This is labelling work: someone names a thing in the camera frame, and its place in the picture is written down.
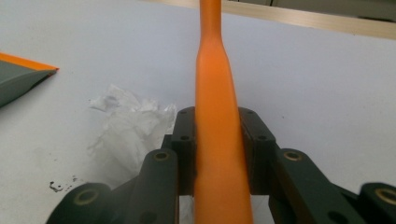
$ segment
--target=white work surface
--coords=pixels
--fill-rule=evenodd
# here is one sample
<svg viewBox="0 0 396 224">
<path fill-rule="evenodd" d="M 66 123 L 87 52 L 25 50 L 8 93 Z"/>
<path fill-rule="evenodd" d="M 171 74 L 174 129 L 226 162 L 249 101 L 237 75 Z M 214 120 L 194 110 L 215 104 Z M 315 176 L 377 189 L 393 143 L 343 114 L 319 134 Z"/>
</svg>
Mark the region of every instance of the white work surface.
<svg viewBox="0 0 396 224">
<path fill-rule="evenodd" d="M 60 70 L 0 108 L 0 223 L 44 223 L 66 187 L 106 182 L 87 146 L 105 118 L 89 102 L 109 84 L 194 105 L 199 35 L 197 9 L 1 1 L 0 51 Z M 223 39 L 238 104 L 257 111 L 281 147 L 305 152 L 354 192 L 365 182 L 396 185 L 396 41 L 228 14 Z M 259 201 L 256 223 L 272 220 Z"/>
</svg>

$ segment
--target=crumpled plastic wrap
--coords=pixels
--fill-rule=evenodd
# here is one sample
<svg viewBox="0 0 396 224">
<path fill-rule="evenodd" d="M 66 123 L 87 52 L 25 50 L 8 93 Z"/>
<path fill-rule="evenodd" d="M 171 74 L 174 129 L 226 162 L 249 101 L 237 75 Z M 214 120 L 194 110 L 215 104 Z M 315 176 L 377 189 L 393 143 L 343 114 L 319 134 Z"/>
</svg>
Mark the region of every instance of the crumpled plastic wrap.
<svg viewBox="0 0 396 224">
<path fill-rule="evenodd" d="M 89 147 L 89 153 L 112 183 L 118 185 L 139 174 L 146 154 L 161 147 L 163 136 L 172 133 L 177 108 L 160 109 L 158 102 L 142 99 L 115 85 L 91 101 L 91 108 L 107 118 L 103 133 Z M 192 197 L 180 197 L 180 223 L 193 223 Z"/>
</svg>

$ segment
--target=clamp jaw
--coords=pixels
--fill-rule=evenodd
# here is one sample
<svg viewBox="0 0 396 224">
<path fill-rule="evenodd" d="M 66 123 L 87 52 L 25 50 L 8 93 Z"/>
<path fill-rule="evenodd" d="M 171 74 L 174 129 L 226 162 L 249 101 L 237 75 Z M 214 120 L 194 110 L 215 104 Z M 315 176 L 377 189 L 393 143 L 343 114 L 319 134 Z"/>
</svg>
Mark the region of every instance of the clamp jaw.
<svg viewBox="0 0 396 224">
<path fill-rule="evenodd" d="M 254 111 L 239 108 L 239 115 L 250 193 L 269 195 L 275 223 L 396 223 L 395 187 L 368 183 L 359 195 L 342 189 L 302 151 L 281 149 Z M 178 223 L 178 196 L 193 196 L 197 175 L 194 117 L 194 107 L 178 112 L 173 134 L 146 156 L 138 177 L 113 190 L 73 189 L 47 223 Z"/>
</svg>

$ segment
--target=orange handle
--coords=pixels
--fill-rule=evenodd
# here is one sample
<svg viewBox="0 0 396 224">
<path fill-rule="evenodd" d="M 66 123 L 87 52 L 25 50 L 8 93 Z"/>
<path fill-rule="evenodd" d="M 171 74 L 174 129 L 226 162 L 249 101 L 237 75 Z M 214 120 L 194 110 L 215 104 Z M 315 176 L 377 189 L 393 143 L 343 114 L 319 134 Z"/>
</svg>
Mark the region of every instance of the orange handle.
<svg viewBox="0 0 396 224">
<path fill-rule="evenodd" d="M 221 40 L 221 1 L 201 0 L 195 119 L 195 223 L 253 223 L 233 77 Z"/>
</svg>

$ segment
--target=screw hole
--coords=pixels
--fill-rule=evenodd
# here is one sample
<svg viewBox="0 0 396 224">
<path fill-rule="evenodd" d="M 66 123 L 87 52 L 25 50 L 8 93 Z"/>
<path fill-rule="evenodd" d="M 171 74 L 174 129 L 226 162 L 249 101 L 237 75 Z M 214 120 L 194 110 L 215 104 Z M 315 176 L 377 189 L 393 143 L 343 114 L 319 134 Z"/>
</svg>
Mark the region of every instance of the screw hole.
<svg viewBox="0 0 396 224">
<path fill-rule="evenodd" d="M 376 196 L 386 203 L 396 205 L 396 191 L 392 189 L 376 189 Z"/>
<path fill-rule="evenodd" d="M 283 156 L 290 161 L 300 161 L 303 159 L 303 157 L 301 156 L 300 153 L 293 152 L 293 151 L 287 151 L 287 152 L 283 153 Z"/>
<path fill-rule="evenodd" d="M 337 224 L 347 224 L 347 218 L 342 215 L 341 213 L 338 212 L 329 212 L 328 214 L 329 218 L 331 221 L 337 223 Z"/>
<path fill-rule="evenodd" d="M 154 155 L 154 159 L 156 161 L 166 161 L 169 158 L 169 154 L 166 152 L 159 152 L 157 154 Z"/>
<path fill-rule="evenodd" d="M 144 212 L 140 215 L 139 222 L 142 224 L 151 224 L 157 220 L 157 215 L 152 212 Z"/>
<path fill-rule="evenodd" d="M 86 205 L 94 202 L 99 196 L 97 189 L 84 189 L 79 194 L 76 195 L 74 203 L 76 205 Z"/>
</svg>

